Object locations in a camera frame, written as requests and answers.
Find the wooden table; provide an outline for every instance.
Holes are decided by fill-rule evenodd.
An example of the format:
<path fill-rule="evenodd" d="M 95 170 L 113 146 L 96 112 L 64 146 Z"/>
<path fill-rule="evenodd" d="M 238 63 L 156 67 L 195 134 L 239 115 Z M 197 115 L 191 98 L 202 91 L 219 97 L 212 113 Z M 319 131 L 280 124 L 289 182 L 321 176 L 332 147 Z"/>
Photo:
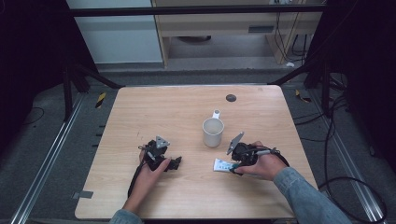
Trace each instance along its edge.
<path fill-rule="evenodd" d="M 236 96 L 228 102 L 226 96 Z M 203 143 L 202 123 L 221 111 L 221 144 Z M 177 86 L 120 89 L 80 198 L 78 218 L 111 218 L 127 199 L 138 165 L 138 146 L 156 135 L 170 142 L 166 157 L 182 156 L 176 171 L 164 173 L 142 205 L 142 218 L 281 218 L 293 213 L 273 182 L 213 172 L 215 158 L 229 161 L 230 141 L 261 140 L 276 147 L 312 185 L 304 154 L 282 90 L 278 86 Z"/>

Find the human hand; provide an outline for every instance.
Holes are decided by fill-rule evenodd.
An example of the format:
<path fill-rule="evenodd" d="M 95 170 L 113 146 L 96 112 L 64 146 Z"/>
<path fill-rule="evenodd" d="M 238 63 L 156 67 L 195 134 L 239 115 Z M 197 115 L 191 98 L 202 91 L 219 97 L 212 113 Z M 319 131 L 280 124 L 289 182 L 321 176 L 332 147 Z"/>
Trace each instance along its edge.
<path fill-rule="evenodd" d="M 255 147 L 263 147 L 263 144 L 260 141 L 251 145 Z M 235 169 L 235 172 L 239 174 L 259 175 L 263 179 L 273 181 L 277 173 L 285 167 L 287 167 L 287 165 L 278 156 L 267 154 L 259 156 L 256 164 L 238 167 Z"/>
<path fill-rule="evenodd" d="M 142 161 L 145 155 L 145 151 L 142 150 L 139 155 L 139 159 Z M 148 164 L 144 164 L 140 170 L 139 176 L 134 183 L 134 188 L 131 192 L 130 197 L 125 202 L 122 209 L 129 210 L 136 214 L 140 204 L 149 195 L 151 190 L 154 188 L 158 179 L 160 178 L 163 171 L 168 166 L 170 159 L 166 159 L 161 162 L 160 166 L 155 170 L 151 171 Z"/>

